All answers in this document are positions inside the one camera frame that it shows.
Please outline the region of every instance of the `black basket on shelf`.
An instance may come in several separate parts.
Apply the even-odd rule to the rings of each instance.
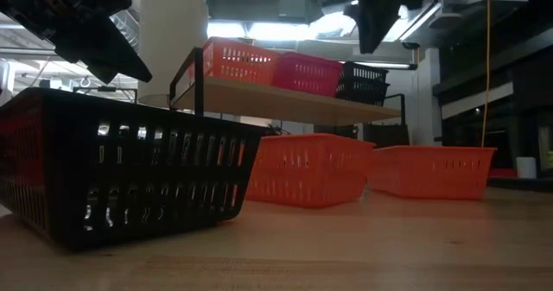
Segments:
[[[70,249],[215,225],[266,131],[30,88],[0,108],[0,202]]]
[[[383,106],[388,86],[387,70],[346,62],[340,75],[336,98]]]

